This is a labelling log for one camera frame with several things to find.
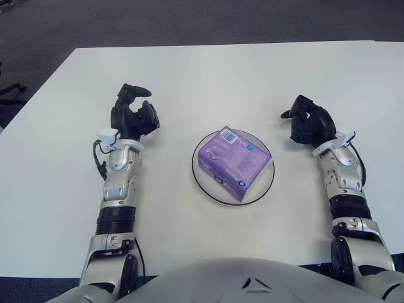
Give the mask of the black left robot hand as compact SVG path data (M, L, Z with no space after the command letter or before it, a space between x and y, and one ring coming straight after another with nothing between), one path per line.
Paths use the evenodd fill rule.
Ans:
M123 84L117 95L117 101L111 109L111 128L117 129L121 139L140 142L146 136L160 127L160 121L154 106L144 100L136 112L130 105L136 97L150 97L152 93L146 88Z

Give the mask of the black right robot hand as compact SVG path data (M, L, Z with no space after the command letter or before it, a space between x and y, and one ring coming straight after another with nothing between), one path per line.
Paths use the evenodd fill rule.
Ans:
M281 114L282 119L291 119L290 138L299 144L314 148L336 139L336 127L328 111L311 99L298 95L290 110Z

